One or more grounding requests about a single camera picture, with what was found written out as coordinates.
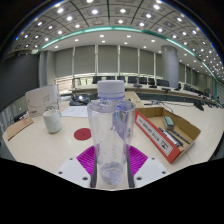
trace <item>purple mat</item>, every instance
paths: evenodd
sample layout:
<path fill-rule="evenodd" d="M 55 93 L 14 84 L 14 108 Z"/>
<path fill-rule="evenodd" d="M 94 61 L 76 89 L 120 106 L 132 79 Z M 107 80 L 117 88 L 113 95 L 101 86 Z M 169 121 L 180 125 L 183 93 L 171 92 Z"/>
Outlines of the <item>purple mat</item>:
<path fill-rule="evenodd" d="M 94 146 L 91 146 L 77 157 L 77 160 L 85 168 L 85 170 L 90 174 L 91 177 L 93 174 L 94 163 L 95 163 L 94 154 L 95 154 L 95 148 Z M 133 146 L 130 146 L 129 156 L 130 156 L 131 173 L 132 173 L 132 177 L 134 177 L 134 175 L 138 172 L 138 170 L 142 167 L 142 165 L 148 159 L 148 157 Z"/>
<path fill-rule="evenodd" d="M 76 157 L 80 164 L 92 177 L 95 163 L 95 148 L 94 146 L 89 147 L 83 153 Z"/>

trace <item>white box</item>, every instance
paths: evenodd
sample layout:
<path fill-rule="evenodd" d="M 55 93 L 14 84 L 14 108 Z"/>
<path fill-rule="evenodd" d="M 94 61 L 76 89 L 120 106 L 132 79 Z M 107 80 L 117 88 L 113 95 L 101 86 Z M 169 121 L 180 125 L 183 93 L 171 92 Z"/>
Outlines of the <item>white box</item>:
<path fill-rule="evenodd" d="M 57 85 L 49 85 L 26 92 L 26 104 L 30 117 L 42 116 L 47 110 L 59 110 L 60 95 Z"/>

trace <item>table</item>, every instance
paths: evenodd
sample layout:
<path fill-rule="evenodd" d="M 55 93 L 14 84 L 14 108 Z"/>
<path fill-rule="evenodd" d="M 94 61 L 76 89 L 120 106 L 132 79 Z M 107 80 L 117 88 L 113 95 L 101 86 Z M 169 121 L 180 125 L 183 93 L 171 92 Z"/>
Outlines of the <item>table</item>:
<path fill-rule="evenodd" d="M 169 92 L 165 92 L 162 90 L 162 88 L 168 88 L 171 89 Z M 157 88 L 149 88 L 148 85 L 142 85 L 141 88 L 136 88 L 133 86 L 133 84 L 125 83 L 125 90 L 126 91 L 136 91 L 138 93 L 148 93 L 148 94 L 156 94 L 156 95 L 168 95 L 168 96 L 179 96 L 179 97 L 187 97 L 187 98 L 193 98 L 197 100 L 204 100 L 213 104 L 216 104 L 214 100 L 211 100 L 209 98 L 203 99 L 203 96 L 199 96 L 198 93 L 186 91 L 186 90 L 174 90 L 175 88 L 172 87 L 164 87 L 164 86 L 157 86 Z M 76 94 L 82 94 L 82 93 L 97 93 L 97 84 L 91 84 L 91 85 L 81 85 L 76 88 L 69 89 L 69 91 L 72 91 L 72 93 Z"/>
<path fill-rule="evenodd" d="M 146 102 L 148 103 L 148 101 L 142 101 L 141 103 L 144 106 Z M 195 144 L 180 158 L 169 164 L 136 124 L 134 125 L 131 141 L 131 145 L 138 148 L 146 156 L 157 158 L 169 173 L 174 173 L 193 164 L 208 161 L 224 131 L 223 109 L 210 108 L 205 105 L 204 111 L 200 111 L 189 103 L 176 104 L 183 106 L 169 104 L 174 113 L 187 119 L 201 130 Z M 69 101 L 61 102 L 60 111 L 64 111 L 68 106 Z M 77 157 L 85 149 L 93 145 L 92 138 L 86 141 L 78 141 L 73 136 L 76 130 L 89 128 L 88 118 L 63 117 L 62 129 L 55 134 L 48 133 L 42 117 L 32 119 L 34 123 L 18 133 L 10 141 L 7 140 L 7 132 L 3 134 L 5 144 L 18 162 L 31 164 L 55 174 L 68 158 Z M 99 175 L 97 175 L 96 188 L 106 189 Z M 124 181 L 119 186 L 119 189 L 127 188 L 127 181 Z"/>

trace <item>cardboard box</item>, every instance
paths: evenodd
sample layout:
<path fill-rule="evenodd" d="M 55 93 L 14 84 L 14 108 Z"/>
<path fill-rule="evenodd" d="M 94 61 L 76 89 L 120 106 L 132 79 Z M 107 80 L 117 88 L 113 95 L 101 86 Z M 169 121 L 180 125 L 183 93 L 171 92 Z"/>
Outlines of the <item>cardboard box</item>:
<path fill-rule="evenodd" d="M 164 116 L 168 116 L 173 120 L 175 125 L 174 130 L 187 139 L 190 144 L 171 132 L 171 134 L 184 143 L 184 146 L 177 147 L 158 129 L 159 127 L 165 129 L 163 122 Z M 180 157 L 180 155 L 186 152 L 194 144 L 201 132 L 200 129 L 184 118 L 177 116 L 162 107 L 138 108 L 135 114 L 135 123 L 146 136 L 149 137 L 169 163 L 172 163 L 177 157 Z"/>
<path fill-rule="evenodd" d="M 44 86 L 26 92 L 26 103 L 29 116 L 42 116 L 47 110 L 59 110 L 60 95 L 57 85 Z"/>

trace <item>plastic water bottle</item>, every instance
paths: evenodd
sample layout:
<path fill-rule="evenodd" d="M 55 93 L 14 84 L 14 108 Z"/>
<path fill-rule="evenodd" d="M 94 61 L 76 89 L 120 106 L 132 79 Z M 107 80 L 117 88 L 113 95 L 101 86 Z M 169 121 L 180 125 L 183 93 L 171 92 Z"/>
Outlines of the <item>plastic water bottle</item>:
<path fill-rule="evenodd" d="M 96 161 L 103 182 L 119 185 L 127 170 L 135 104 L 124 98 L 124 81 L 98 81 L 98 98 L 87 105 Z"/>

